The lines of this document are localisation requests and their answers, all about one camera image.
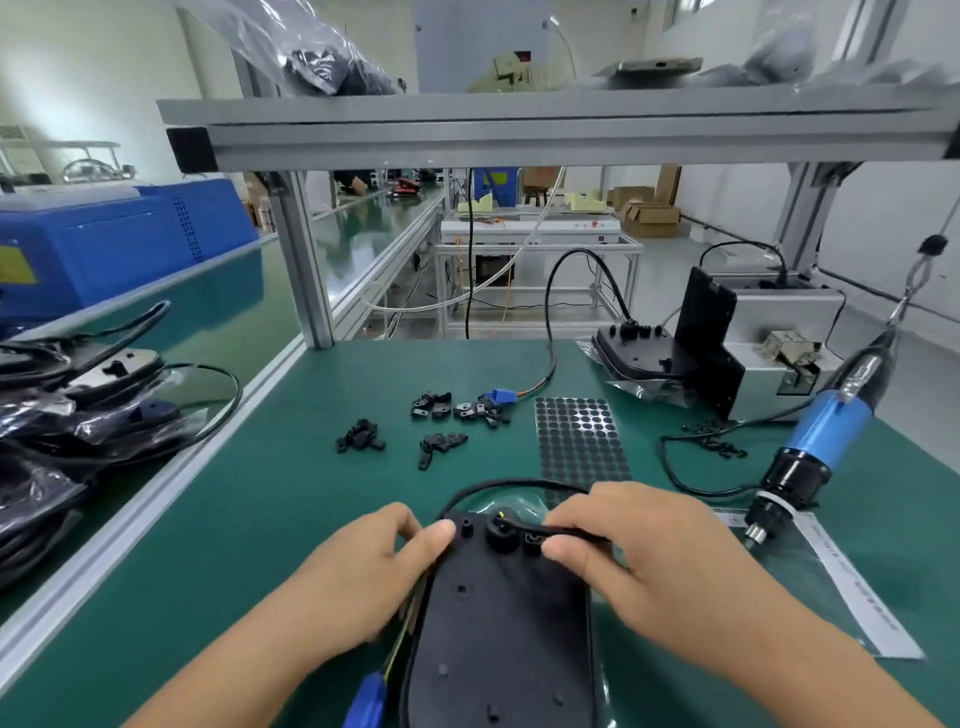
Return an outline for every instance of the right hand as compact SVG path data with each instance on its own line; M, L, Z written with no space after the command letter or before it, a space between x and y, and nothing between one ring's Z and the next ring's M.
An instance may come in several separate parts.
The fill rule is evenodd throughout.
M550 537L543 555L583 578L642 637L741 686L752 677L748 666L789 660L797 640L836 632L695 498L640 483L597 483L543 523L620 546L628 569L572 536Z

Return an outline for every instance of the blue connector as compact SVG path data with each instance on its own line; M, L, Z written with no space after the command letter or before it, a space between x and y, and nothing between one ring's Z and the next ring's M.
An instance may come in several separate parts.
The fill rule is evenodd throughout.
M509 389L494 389L487 393L487 397L497 404L512 404L516 401L516 392L511 392Z
M344 728L380 728L383 717L383 703L387 699L387 681L381 672L371 672L357 691L347 717L344 719Z

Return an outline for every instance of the left hand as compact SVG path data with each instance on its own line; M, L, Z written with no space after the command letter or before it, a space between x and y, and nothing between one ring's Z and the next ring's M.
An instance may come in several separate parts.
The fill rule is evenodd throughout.
M452 521L422 528L391 503L330 536L268 598L316 667L375 637L455 533ZM398 535L408 543L394 552Z

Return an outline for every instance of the yellow label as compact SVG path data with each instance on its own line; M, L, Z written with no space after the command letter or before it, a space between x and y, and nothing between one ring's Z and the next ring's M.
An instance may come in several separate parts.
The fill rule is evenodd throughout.
M34 269L23 251L14 245L0 245L0 283L36 285Z

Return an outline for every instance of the electric screwdriver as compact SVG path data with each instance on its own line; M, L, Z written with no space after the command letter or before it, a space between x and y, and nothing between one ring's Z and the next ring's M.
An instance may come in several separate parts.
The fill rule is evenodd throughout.
M760 546L793 521L797 511L814 504L819 490L874 416L894 373L899 326L914 296L930 280L933 260L946 246L943 235L931 235L921 244L920 258L907 274L903 296L886 329L843 363L777 452L747 512L746 548Z

